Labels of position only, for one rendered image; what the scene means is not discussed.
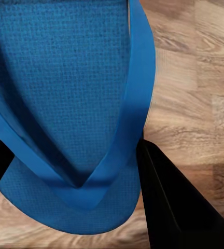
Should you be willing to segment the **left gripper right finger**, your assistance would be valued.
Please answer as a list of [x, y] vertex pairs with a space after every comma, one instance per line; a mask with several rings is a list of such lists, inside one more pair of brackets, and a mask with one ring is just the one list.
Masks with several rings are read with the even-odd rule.
[[136, 160], [151, 249], [224, 249], [224, 218], [160, 150], [139, 138]]

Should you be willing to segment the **sandal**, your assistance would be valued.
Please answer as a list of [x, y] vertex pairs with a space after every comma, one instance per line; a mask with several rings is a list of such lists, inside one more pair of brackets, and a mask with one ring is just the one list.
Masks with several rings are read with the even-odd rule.
[[156, 72], [139, 0], [0, 0], [0, 192], [58, 231], [106, 233], [132, 215]]

